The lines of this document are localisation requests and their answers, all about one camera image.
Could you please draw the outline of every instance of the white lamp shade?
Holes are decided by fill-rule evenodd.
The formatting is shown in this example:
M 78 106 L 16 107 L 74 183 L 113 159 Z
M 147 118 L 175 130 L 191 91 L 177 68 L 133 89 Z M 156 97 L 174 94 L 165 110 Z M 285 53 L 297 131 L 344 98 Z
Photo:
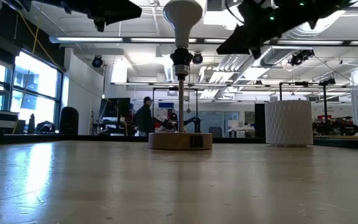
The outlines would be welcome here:
M 313 144 L 311 103 L 275 101 L 265 105 L 266 143 L 277 146 Z
M 163 10 L 165 19 L 175 30 L 176 47 L 188 47 L 190 31 L 203 16 L 203 8 L 194 0 L 172 0 Z

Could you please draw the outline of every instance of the black robotic arm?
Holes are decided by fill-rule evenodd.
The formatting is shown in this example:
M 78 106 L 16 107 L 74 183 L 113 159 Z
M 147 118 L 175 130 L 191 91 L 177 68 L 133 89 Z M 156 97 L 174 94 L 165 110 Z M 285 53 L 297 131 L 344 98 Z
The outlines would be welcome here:
M 93 19 L 99 32 L 104 31 L 104 26 L 141 16 L 142 9 L 129 0 L 35 0 L 39 3 L 61 7 L 66 13 L 72 11 L 86 14 Z M 2 0 L 15 10 L 31 9 L 32 0 Z

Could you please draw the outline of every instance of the chair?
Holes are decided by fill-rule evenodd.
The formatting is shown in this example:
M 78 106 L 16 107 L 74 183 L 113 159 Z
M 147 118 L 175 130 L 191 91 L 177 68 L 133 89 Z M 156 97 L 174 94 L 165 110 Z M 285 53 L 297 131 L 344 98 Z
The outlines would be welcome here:
M 210 127 L 209 133 L 211 133 L 214 138 L 221 138 L 222 137 L 222 128 Z

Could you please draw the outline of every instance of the cable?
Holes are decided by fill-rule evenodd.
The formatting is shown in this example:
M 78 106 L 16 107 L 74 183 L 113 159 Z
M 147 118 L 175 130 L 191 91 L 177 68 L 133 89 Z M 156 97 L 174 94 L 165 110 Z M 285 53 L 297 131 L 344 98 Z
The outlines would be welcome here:
M 54 61 L 54 59 L 49 55 L 49 53 L 46 51 L 46 49 L 43 47 L 43 45 L 41 44 L 41 42 L 38 40 L 37 36 L 34 34 L 34 32 L 31 30 L 29 24 L 27 23 L 27 21 L 25 20 L 23 14 L 20 12 L 20 11 L 17 11 L 17 13 L 21 16 L 24 24 L 26 25 L 26 27 L 28 28 L 29 32 L 32 34 L 32 36 L 34 37 L 34 42 L 35 43 L 38 43 L 38 45 L 41 47 L 41 49 L 43 50 L 43 52 L 47 55 L 47 57 L 50 59 L 50 61 L 59 69 L 59 71 L 61 71 L 64 75 L 64 71 L 63 69 Z M 91 93 L 92 95 L 94 96 L 97 96 L 98 98 L 102 99 L 102 97 L 98 94 L 95 94 L 89 90 L 87 90 L 85 87 L 81 86 L 80 84 L 78 84 L 76 81 L 74 81 L 72 78 L 70 78 L 69 76 L 67 76 L 69 80 L 71 80 L 74 84 L 76 84 L 77 86 L 79 86 L 80 88 L 82 88 L 83 90 L 87 91 L 88 93 Z M 106 100 L 106 105 L 104 106 L 104 109 L 103 109 L 103 112 L 104 110 L 106 109 L 106 106 L 107 106 L 107 102 L 110 102 L 108 99 L 105 99 Z
M 341 73 L 339 73 L 338 71 L 336 71 L 335 69 L 333 69 L 332 67 L 330 67 L 326 62 L 322 61 L 319 57 L 315 56 L 321 63 L 325 64 L 329 69 L 331 69 L 334 73 L 337 73 L 338 75 L 342 76 L 344 79 L 346 79 L 347 81 L 350 81 L 351 83 L 355 84 L 356 86 L 358 86 L 357 83 L 355 83 L 354 81 L 352 81 L 350 78 L 345 77 L 344 75 L 342 75 Z
M 31 57 L 32 57 L 32 58 L 34 57 L 35 47 L 37 46 L 37 40 L 38 40 L 39 30 L 40 30 L 40 28 L 37 26 L 37 30 L 35 31 L 35 36 L 34 36 L 34 44 L 33 44 L 33 46 L 32 46 L 32 51 L 31 51 Z M 25 93 L 26 93 L 26 91 L 27 91 L 27 85 L 29 84 L 29 77 L 30 77 L 30 69 L 29 69 L 29 71 L 27 72 L 27 78 L 25 79 L 25 85 L 24 85 L 22 103 L 20 104 L 19 113 L 17 114 L 17 121 L 16 121 L 15 126 L 13 127 L 13 132 L 12 132 L 12 134 L 15 133 L 16 128 L 17 128 L 17 124 L 19 123 L 19 117 L 20 117 L 20 113 L 21 113 L 22 108 L 23 108 Z
M 227 3 L 228 0 L 224 0 L 224 6 L 226 7 L 226 9 L 230 12 L 230 14 L 236 18 L 239 22 L 241 22 L 242 24 L 244 24 L 244 21 L 241 21 L 236 15 L 234 15 L 234 13 L 230 10 L 229 8 L 229 4 Z
M 150 14 L 150 13 L 144 13 L 144 12 L 142 12 L 142 15 L 146 15 L 146 16 L 164 16 L 163 14 Z

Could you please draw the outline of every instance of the black camera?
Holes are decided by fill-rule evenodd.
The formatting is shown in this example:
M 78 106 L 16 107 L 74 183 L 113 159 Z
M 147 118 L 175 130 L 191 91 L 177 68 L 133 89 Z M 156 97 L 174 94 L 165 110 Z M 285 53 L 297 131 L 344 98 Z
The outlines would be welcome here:
M 103 60 L 101 55 L 96 55 L 92 61 L 92 66 L 94 68 L 100 68 L 103 65 Z
M 193 63 L 195 65 L 199 65 L 199 64 L 203 63 L 203 56 L 201 55 L 201 52 L 194 53 Z

